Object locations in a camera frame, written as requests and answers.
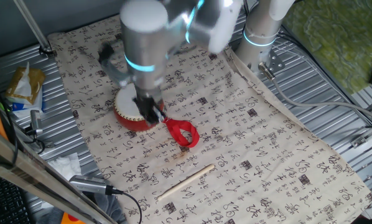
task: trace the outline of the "gray cable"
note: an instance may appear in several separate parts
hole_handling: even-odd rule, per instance
[[[336,105],[336,106],[346,106],[346,107],[349,107],[349,108],[353,108],[353,109],[356,109],[370,117],[372,117],[372,112],[366,110],[366,109],[363,109],[359,106],[356,106],[356,105],[353,105],[353,104],[350,104],[350,103],[344,103],[344,102],[322,102],[322,103],[297,103],[295,101],[292,101],[290,98],[286,97],[286,95],[283,93],[283,91],[280,89],[279,87],[279,84],[277,84],[277,81],[276,79],[273,79],[272,80],[273,82],[273,85],[276,87],[276,89],[278,90],[278,92],[280,93],[280,95],[283,97],[283,99],[285,99],[288,103],[292,104],[292,105],[296,105],[296,106],[303,106],[303,107],[313,107],[313,106],[330,106],[330,105]]]

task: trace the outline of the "drum head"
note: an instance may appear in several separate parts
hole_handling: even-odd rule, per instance
[[[135,86],[133,83],[130,83],[118,91],[114,106],[116,112],[121,117],[130,121],[143,121],[143,116],[139,113],[135,102],[133,102],[133,98],[135,97]]]

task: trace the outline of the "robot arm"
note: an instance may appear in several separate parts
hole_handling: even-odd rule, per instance
[[[111,64],[116,54],[110,44],[101,46],[99,62],[117,85],[135,84],[140,114],[158,123],[165,118],[158,107],[160,85],[174,49],[187,41],[219,53],[231,38],[241,5],[241,0],[128,1],[120,10],[128,72]]]

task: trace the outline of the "cable connector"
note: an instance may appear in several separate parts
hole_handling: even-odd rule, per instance
[[[269,68],[266,66],[265,63],[261,62],[259,63],[258,65],[258,68],[261,72],[263,72],[263,74],[265,74],[265,76],[267,77],[268,80],[272,81],[273,79],[275,79],[276,77],[274,76],[274,74],[269,70]]]

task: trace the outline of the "black keyboard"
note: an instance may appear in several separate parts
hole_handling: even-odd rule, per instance
[[[16,185],[0,178],[0,224],[30,224],[26,198]]]

